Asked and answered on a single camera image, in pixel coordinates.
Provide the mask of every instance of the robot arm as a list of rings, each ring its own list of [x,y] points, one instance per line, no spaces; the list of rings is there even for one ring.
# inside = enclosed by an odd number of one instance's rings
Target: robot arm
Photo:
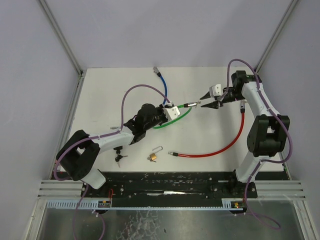
[[[287,136],[259,96],[254,75],[247,75],[246,71],[236,71],[231,76],[231,79],[232,87],[229,87],[228,93],[223,99],[219,99],[222,95],[221,91],[219,91],[221,85],[212,86],[209,92],[200,99],[214,98],[216,101],[202,105],[201,107],[218,109],[226,103],[244,99],[247,100],[255,120],[247,136],[248,153],[242,164],[235,170],[237,181],[245,183],[261,160],[268,160],[284,150]],[[286,129],[289,129],[289,117],[280,115],[273,107],[263,89],[261,80],[259,91],[268,103],[269,108],[281,119]]]
[[[156,125],[174,120],[179,115],[178,107],[171,103],[158,107],[146,103],[142,105],[136,116],[126,122],[122,129],[118,129],[119,133],[80,143],[64,156],[60,164],[74,181],[81,180],[91,185],[94,189],[99,189],[106,182],[103,174],[93,167],[99,154],[120,146],[135,144],[146,136],[147,130]],[[70,146],[78,141],[115,131],[117,130],[103,134],[87,134],[83,130],[78,130],[58,152],[56,159],[59,159]]]

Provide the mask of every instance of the aluminum frame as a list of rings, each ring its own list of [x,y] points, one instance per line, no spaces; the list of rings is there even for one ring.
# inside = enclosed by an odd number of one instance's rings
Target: aluminum frame
[[[318,240],[319,235],[316,231],[314,222],[310,215],[310,211],[307,205],[307,198],[300,181],[297,180],[278,180],[278,181],[255,181],[256,191],[258,198],[249,198],[249,201],[289,201],[293,202],[296,214],[299,220],[299,224],[302,229],[303,236],[306,240]],[[64,205],[64,209],[74,209],[75,202],[80,199],[83,183],[81,181],[57,181],[57,180],[43,180],[40,185],[38,193],[38,200],[36,203],[34,214],[32,215],[32,221],[28,231],[26,239],[35,240],[39,234],[41,222],[45,214],[45,209],[48,204],[49,207],[55,207],[57,203],[68,203],[70,205]],[[87,198],[84,200],[83,209],[95,204],[97,200],[105,200],[106,198]],[[139,208],[139,207],[117,207],[111,208],[113,210],[203,210],[203,211],[217,211],[217,210],[230,210],[227,207],[230,201],[241,201],[240,198],[223,198],[224,203],[222,208],[205,208],[205,207],[157,207],[157,208]]]
[[[63,126],[62,135],[60,137],[57,151],[61,146],[67,141],[68,135],[71,129],[73,118],[77,109],[83,81],[85,74],[79,65],[76,57],[74,56],[72,50],[70,49],[69,44],[67,43],[61,29],[49,8],[46,0],[37,0],[44,11],[47,19],[52,26],[52,30],[58,37],[62,48],[70,59],[75,71],[79,74],[80,78],[78,80],[77,86],[72,95],[72,101],[69,106],[67,117]],[[277,39],[281,35],[281,32],[284,29],[289,17],[292,15],[294,9],[297,7],[300,0],[292,0],[286,9],[282,19],[280,20],[275,32],[273,33],[270,41],[268,42],[261,58],[259,59],[255,69],[259,72],[265,63],[269,53],[273,49]],[[49,177],[54,167],[54,162],[50,169]],[[285,164],[286,170],[290,176],[288,166]],[[296,209],[299,223],[303,232],[303,236],[306,240],[316,240],[319,239],[319,235],[316,231],[314,222],[312,220],[310,210],[306,202],[306,196],[301,186],[300,181],[255,181],[256,190],[258,193],[257,199],[250,199],[250,201],[293,201],[293,204]],[[28,231],[26,239],[35,240],[39,234],[41,222],[46,211],[47,202],[50,200],[74,200],[80,198],[82,188],[82,182],[74,182],[72,180],[67,180],[64,182],[56,180],[43,180],[38,194],[38,199],[35,204],[34,212],[31,216],[31,223],[28,226]]]

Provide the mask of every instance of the glass panel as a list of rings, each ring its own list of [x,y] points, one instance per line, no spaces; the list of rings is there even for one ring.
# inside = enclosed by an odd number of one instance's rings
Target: glass panel
[[[265,227],[253,216],[233,216],[228,211],[110,210],[102,215],[106,224],[103,239],[304,239],[295,208],[290,202],[251,202],[250,205],[257,213],[277,220],[281,230]],[[74,213],[74,210],[47,209],[38,239],[73,239]],[[102,229],[101,219],[91,214],[91,211],[77,212],[75,232],[79,240],[99,239]]]

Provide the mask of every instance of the white wall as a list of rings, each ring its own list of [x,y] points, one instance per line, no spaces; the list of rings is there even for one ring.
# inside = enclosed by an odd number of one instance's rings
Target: white wall
[[[36,0],[0,3],[0,233],[20,240],[77,75]]]
[[[320,231],[320,1],[300,1],[260,73],[274,106],[289,115],[293,176],[304,183]]]
[[[86,69],[255,65],[291,0],[47,2]]]

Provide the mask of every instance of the blue cable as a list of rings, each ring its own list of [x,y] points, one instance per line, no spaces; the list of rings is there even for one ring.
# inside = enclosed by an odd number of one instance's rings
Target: blue cable
[[[167,97],[168,96],[168,89],[167,89],[166,81],[162,75],[160,76],[160,78],[161,78],[163,85],[164,85],[164,95]]]

